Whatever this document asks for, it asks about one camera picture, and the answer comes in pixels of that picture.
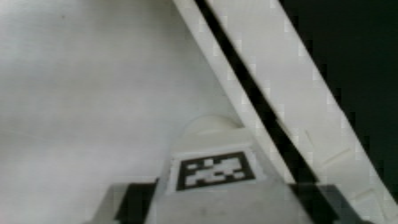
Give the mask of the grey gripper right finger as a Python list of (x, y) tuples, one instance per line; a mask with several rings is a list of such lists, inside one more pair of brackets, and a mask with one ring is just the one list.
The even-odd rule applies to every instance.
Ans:
[(290, 185), (313, 224), (373, 224), (359, 213), (334, 185), (299, 183)]

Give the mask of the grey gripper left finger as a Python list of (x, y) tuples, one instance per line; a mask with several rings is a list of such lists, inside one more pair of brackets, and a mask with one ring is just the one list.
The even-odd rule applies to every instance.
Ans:
[(114, 184), (107, 190), (94, 216), (86, 224), (144, 224), (155, 189), (155, 182)]

